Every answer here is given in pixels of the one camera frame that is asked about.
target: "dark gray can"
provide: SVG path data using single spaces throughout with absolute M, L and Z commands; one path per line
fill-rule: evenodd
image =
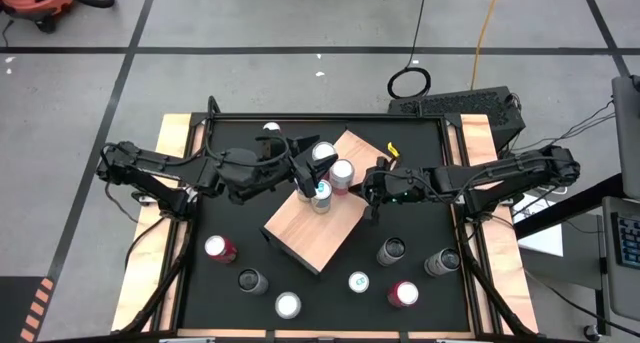
M 390 266 L 404 257 L 405 250 L 402 239 L 396 237 L 389 238 L 384 241 L 384 244 L 380 247 L 376 258 L 380 265 L 384 267 Z
M 430 276 L 437 277 L 460 268 L 460 256 L 451 248 L 445 248 L 424 261 L 424 270 Z
M 238 275 L 238 286 L 243 292 L 261 295 L 269 289 L 269 281 L 257 270 L 248 268 Z

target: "keyboard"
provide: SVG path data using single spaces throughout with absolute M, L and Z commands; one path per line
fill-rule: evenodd
M 640 269 L 640 220 L 617 215 L 613 235 L 618 264 Z

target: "yellow object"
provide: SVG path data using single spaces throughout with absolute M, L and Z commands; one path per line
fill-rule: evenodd
M 393 154 L 393 156 L 395 158 L 400 157 L 400 153 L 398 152 L 398 150 L 393 146 L 393 143 L 389 142 L 387 143 L 387 150 L 389 151 L 389 153 Z
M 473 75 L 471 76 L 471 90 L 473 90 L 473 85 L 476 82 L 476 71 L 478 68 L 478 57 L 480 56 L 480 46 L 482 46 L 482 40 L 484 39 L 484 32 L 487 30 L 487 26 L 489 25 L 489 18 L 491 17 L 491 13 L 493 13 L 493 8 L 496 5 L 497 0 L 491 0 L 491 4 L 489 4 L 489 11 L 487 12 L 487 17 L 484 19 L 484 24 L 482 25 L 482 30 L 480 31 L 480 38 L 478 38 L 478 45 L 476 46 L 476 56 L 473 59 Z

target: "concrete floor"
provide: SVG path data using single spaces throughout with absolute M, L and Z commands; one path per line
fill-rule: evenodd
M 489 1 L 426 0 L 418 46 L 474 47 Z M 595 1 L 617 46 L 640 47 L 637 0 Z M 63 231 L 72 238 L 40 339 L 107 334 L 111 327 L 135 227 L 90 174 L 94 143 L 127 139 L 153 148 L 163 114 L 203 111 L 210 94 L 227 112 L 384 112 L 387 80 L 408 57 L 365 47 L 410 46 L 419 5 L 118 0 L 107 10 L 77 6 L 52 35 L 16 21 L 7 32 L 12 48 L 0 49 L 0 275 L 57 275 L 50 265 L 58 242 Z M 7 20 L 0 16 L 0 27 Z M 522 48 L 481 56 L 476 82 L 476 88 L 507 85 L 519 94 L 528 126 L 519 146 L 558 136 L 604 106 L 610 80 L 619 74 L 611 55 L 597 49 L 607 42 L 586 0 L 498 0 L 484 45 Z M 318 48 L 307 54 L 243 50 L 297 46 Z M 214 49 L 189 55 L 175 47 Z M 221 47 L 234 49 L 215 49 Z M 325 53 L 331 47 L 338 50 Z M 336 54 L 340 47 L 360 48 Z M 562 56 L 558 47 L 596 49 Z M 534 55 L 526 48 L 548 49 Z M 631 72 L 640 71 L 640 57 L 622 58 Z M 473 55 L 414 59 L 430 71 L 432 93 L 469 88 Z M 398 82 L 400 92 L 419 89 L 414 78 Z M 569 195 L 619 171 L 613 121 L 564 145 L 583 166 Z M 135 212 L 126 189 L 114 195 Z M 550 283 L 594 309 L 592 291 Z M 581 327 L 593 323 L 536 282 L 529 288 L 543 333 L 581 339 Z M 630 336 L 614 332 L 613 339 L 628 342 Z

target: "red can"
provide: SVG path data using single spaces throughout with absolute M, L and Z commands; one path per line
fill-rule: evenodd
M 236 259 L 238 250 L 231 241 L 223 236 L 211 236 L 204 244 L 204 250 L 211 259 L 220 263 L 231 263 Z
M 418 288 L 409 281 L 400 281 L 391 287 L 387 299 L 394 307 L 410 307 L 418 301 Z

